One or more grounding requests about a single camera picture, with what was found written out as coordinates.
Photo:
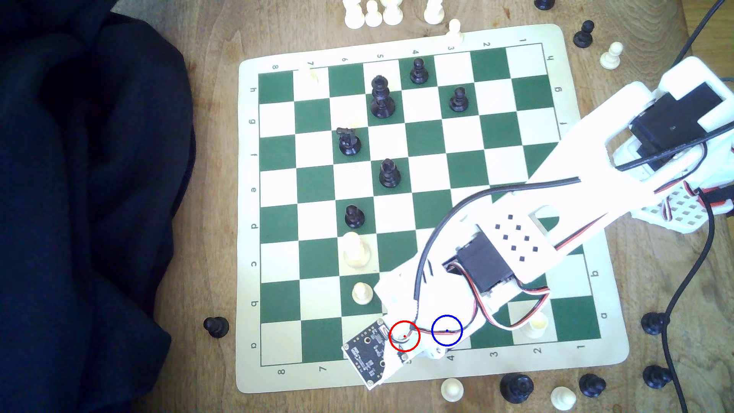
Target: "black chess piece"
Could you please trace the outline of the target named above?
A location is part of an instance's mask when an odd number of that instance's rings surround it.
[[[644,332],[651,336],[656,336],[663,331],[663,326],[665,325],[665,313],[648,312],[642,316],[640,324],[642,324]]]
[[[578,388],[588,398],[597,398],[606,389],[606,381],[594,373],[588,373],[578,380]]]
[[[370,104],[372,115],[378,118],[389,118],[395,113],[395,100],[390,97],[388,80],[383,75],[377,75],[372,79],[372,103]]]
[[[227,335],[229,322],[224,317],[207,317],[204,320],[204,328],[206,328],[210,336],[215,339],[220,339]]]
[[[466,89],[461,86],[454,89],[454,95],[448,100],[448,107],[454,112],[464,112],[469,107]]]
[[[556,0],[535,0],[534,3],[538,10],[550,10],[556,5]]]
[[[428,71],[426,70],[426,64],[420,57],[416,57],[413,60],[413,69],[410,71],[410,81],[416,85],[422,85],[428,82]]]
[[[385,159],[379,166],[379,183],[386,188],[394,188],[400,183],[402,176],[392,159]]]
[[[584,24],[581,25],[581,31],[573,35],[573,44],[582,49],[591,46],[594,41],[592,30],[594,30],[594,22],[591,20],[584,21]]]
[[[339,135],[339,150],[348,157],[356,155],[362,148],[362,141],[355,135],[354,129],[336,128]]]
[[[506,401],[520,404],[533,392],[533,381],[520,373],[508,373],[500,380],[500,393]]]
[[[357,229],[365,224],[365,213],[356,205],[348,205],[344,214],[344,222],[349,228]]]

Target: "dark fabric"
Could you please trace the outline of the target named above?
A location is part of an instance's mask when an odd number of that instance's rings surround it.
[[[191,90],[181,54],[114,3],[0,0],[2,412],[126,411],[170,346],[151,314]]]

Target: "white square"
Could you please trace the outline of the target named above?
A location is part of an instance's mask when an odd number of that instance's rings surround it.
[[[297,101],[329,98],[329,68],[293,71],[293,98]]]
[[[284,136],[296,133],[294,102],[260,105],[260,137]]]
[[[512,79],[487,80],[474,84],[476,107],[480,115],[514,112],[515,89]]]
[[[378,161],[408,157],[405,123],[369,127],[369,156]]]
[[[474,82],[471,55],[465,53],[437,54],[433,56],[436,65],[438,86],[461,85]]]
[[[298,250],[298,241],[261,244],[260,282],[297,280],[300,277]]]
[[[479,116],[449,118],[442,121],[446,153],[481,151],[484,149]]]
[[[296,170],[279,169],[260,172],[260,206],[275,207],[298,202]]]
[[[525,151],[522,146],[484,150],[490,185],[514,184],[528,180]]]
[[[362,69],[365,74],[365,93],[372,93],[372,79],[379,74],[388,80],[388,89],[390,89],[390,92],[401,90],[400,64],[398,64],[397,60],[364,63]]]
[[[505,51],[510,77],[540,76],[547,73],[543,47],[539,43],[508,47]]]
[[[261,324],[260,332],[263,366],[302,362],[300,321]]]
[[[406,123],[441,119],[438,87],[403,90],[403,113]]]
[[[331,131],[296,134],[296,168],[334,163]]]
[[[447,190],[451,187],[448,180],[448,160],[446,154],[409,157],[410,189],[413,192]]]
[[[336,201],[298,204],[298,239],[336,238]]]
[[[551,298],[584,297],[592,294],[583,254],[566,255],[558,265],[545,271]]]
[[[301,286],[301,320],[341,317],[339,277],[303,279]]]
[[[398,193],[374,197],[377,233],[415,231],[413,194]]]
[[[542,109],[521,110],[517,112],[517,124],[520,126],[520,139],[523,145],[558,142],[558,124],[556,111],[552,107]]]
[[[331,129],[366,128],[367,97],[364,95],[339,96],[329,99]]]
[[[368,198],[373,194],[372,181],[369,161],[334,164],[336,199]]]

